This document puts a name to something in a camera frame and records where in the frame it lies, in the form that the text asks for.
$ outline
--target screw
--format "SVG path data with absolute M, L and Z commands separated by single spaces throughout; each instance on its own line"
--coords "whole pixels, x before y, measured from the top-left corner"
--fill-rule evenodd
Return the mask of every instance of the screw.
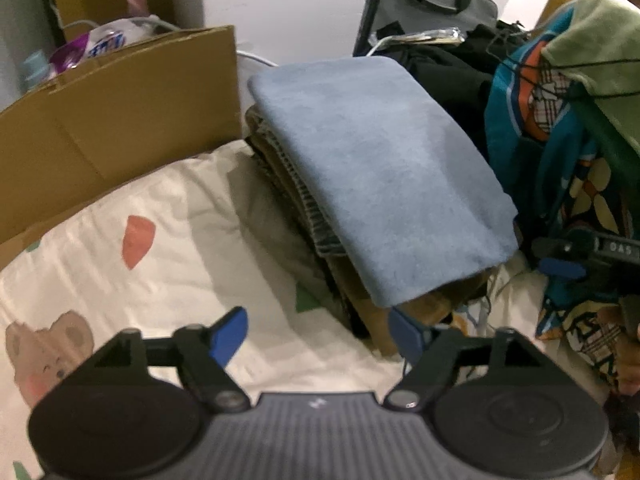
M 225 411 L 236 411 L 246 406 L 246 397 L 240 392 L 225 390 L 216 395 L 216 404 Z
M 402 410 L 411 410 L 415 408 L 420 402 L 420 396 L 409 390 L 396 390 L 392 392 L 387 398 L 387 402 L 395 408 Z

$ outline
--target green cloth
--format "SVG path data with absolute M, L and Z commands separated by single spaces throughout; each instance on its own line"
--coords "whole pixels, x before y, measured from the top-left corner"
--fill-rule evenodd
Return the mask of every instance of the green cloth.
M 577 0 L 569 29 L 542 55 L 555 67 L 640 58 L 640 9 L 626 0 Z M 590 95 L 640 91 L 640 62 L 560 70 Z M 597 99 L 597 105 L 640 155 L 640 96 Z
M 609 122 L 604 113 L 590 97 L 572 101 L 572 107 L 587 132 L 600 147 L 600 151 L 611 168 L 613 182 L 628 200 L 633 219 L 633 228 L 640 234 L 640 158 L 625 142 Z

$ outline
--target bed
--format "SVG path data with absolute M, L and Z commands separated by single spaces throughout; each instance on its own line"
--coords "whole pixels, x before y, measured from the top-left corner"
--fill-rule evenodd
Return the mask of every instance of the bed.
M 533 338 L 544 286 L 515 256 L 490 280 L 485 328 L 510 325 Z M 227 370 L 254 401 L 270 390 L 380 397 L 401 377 L 397 360 L 375 357 L 347 329 L 308 245 L 236 140 L 108 194 L 0 272 L 0 477 L 38 478 L 30 409 L 116 332 L 167 336 L 236 305 L 247 308 L 250 329 Z M 466 310 L 454 324 L 478 333 Z M 566 345 L 538 345 L 604 402 L 606 385 Z M 172 370 L 152 373 L 177 381 Z

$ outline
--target bear print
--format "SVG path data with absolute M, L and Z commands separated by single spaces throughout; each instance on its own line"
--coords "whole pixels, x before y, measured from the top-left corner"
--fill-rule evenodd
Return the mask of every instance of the bear print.
M 32 330 L 14 322 L 6 329 L 6 352 L 15 384 L 33 408 L 94 352 L 94 336 L 77 312 L 60 316 L 49 329 Z

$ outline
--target black handle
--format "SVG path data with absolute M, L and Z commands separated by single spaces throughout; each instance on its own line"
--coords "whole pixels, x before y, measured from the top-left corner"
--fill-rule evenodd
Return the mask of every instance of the black handle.
M 456 0 L 455 7 L 449 7 L 438 2 L 432 2 L 431 0 L 411 0 L 412 2 L 427 8 L 428 10 L 437 10 L 442 14 L 460 14 L 464 10 L 469 8 L 471 0 Z

